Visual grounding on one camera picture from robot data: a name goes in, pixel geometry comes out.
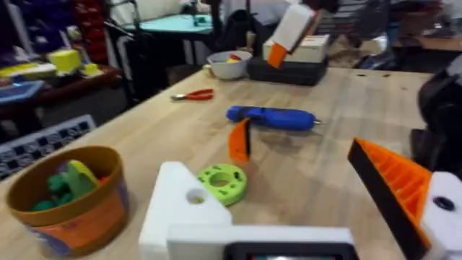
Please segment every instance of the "red handle pliers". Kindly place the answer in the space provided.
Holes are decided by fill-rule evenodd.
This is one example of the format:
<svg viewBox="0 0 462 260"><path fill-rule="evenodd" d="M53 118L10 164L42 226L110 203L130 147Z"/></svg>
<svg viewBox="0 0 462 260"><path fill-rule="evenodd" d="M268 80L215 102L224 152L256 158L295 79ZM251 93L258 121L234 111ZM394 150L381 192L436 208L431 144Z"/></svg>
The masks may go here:
<svg viewBox="0 0 462 260"><path fill-rule="evenodd" d="M172 100L209 100L214 97L213 89L198 90L188 94L177 94L171 96Z"/></svg>

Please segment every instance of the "yellow sponge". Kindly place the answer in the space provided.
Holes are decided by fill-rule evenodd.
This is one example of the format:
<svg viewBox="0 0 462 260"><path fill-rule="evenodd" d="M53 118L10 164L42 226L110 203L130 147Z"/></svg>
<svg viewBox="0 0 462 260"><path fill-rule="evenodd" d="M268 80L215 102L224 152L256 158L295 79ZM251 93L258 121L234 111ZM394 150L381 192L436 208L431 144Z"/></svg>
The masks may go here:
<svg viewBox="0 0 462 260"><path fill-rule="evenodd" d="M69 73L80 67L81 60L76 50L55 51L48 54L48 59L56 66L58 72Z"/></svg>

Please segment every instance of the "blue tray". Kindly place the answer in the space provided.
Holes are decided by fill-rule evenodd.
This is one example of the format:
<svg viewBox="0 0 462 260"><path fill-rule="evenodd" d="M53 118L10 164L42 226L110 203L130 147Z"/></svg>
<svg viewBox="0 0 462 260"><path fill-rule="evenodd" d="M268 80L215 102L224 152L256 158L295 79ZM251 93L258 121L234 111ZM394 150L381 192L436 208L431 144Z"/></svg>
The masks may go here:
<svg viewBox="0 0 462 260"><path fill-rule="evenodd" d="M19 102L31 98L43 86L42 80L14 83L0 87L0 105Z"/></svg>

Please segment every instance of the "white 3d printed part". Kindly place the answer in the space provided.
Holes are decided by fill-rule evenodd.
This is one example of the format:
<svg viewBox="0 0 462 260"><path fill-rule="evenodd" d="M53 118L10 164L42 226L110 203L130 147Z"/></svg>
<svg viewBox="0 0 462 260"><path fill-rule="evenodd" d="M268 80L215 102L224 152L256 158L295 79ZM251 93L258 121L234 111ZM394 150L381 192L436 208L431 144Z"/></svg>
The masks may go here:
<svg viewBox="0 0 462 260"><path fill-rule="evenodd" d="M139 236L142 260L168 260L167 230L175 224L227 226L232 216L183 163L164 162Z"/></svg>

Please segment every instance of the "green spool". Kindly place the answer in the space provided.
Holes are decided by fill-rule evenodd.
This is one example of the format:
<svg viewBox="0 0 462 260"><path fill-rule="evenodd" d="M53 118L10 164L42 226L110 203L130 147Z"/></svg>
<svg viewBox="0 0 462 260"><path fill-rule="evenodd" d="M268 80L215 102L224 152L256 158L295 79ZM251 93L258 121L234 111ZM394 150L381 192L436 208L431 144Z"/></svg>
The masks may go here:
<svg viewBox="0 0 462 260"><path fill-rule="evenodd" d="M247 176L234 165L210 165L201 170L197 178L225 206L240 201L245 195Z"/></svg>

